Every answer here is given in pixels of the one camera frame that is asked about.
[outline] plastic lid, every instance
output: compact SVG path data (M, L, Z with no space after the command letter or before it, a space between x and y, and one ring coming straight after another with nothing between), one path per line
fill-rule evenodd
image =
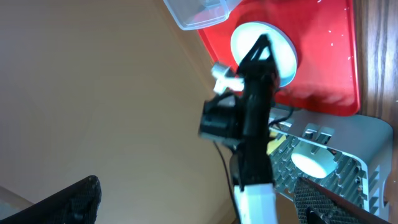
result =
M164 0L183 30L206 28L227 20L241 0Z

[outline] red plastic surface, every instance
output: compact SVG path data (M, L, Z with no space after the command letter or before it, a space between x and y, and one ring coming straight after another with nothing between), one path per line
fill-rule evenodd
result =
M358 112L353 0L243 0L227 21L198 33L214 61L236 69L232 33L254 21L278 27L297 51L296 76L276 102L340 116Z

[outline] black cable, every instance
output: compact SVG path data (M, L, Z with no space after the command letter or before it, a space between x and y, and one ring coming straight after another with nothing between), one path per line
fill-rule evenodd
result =
M287 120L292 116L293 111L294 111L294 107L291 106L290 109L289 109L289 114L288 114L286 117L284 117L284 118L279 118L279 119L275 119L275 120L271 121L271 122L268 124L268 128L272 127L274 124L279 124L280 122L287 121Z
M228 169L226 167L226 163L225 163L225 159L223 154L221 153L221 150L219 149L217 143L215 141L213 141L214 146L216 147L218 154L221 157L221 160L223 161L223 165L224 165L224 171L225 171L225 176L226 176L226 180L228 181L228 190L229 190L229 196L231 197L232 200L232 204L235 210L235 214L236 214L236 218L238 219L238 223L241 224L241 217L239 215L239 210L238 210L238 206L236 205L236 201L235 201L235 196L234 196L234 192L232 191L231 188L231 181L229 179L229 175L228 175Z

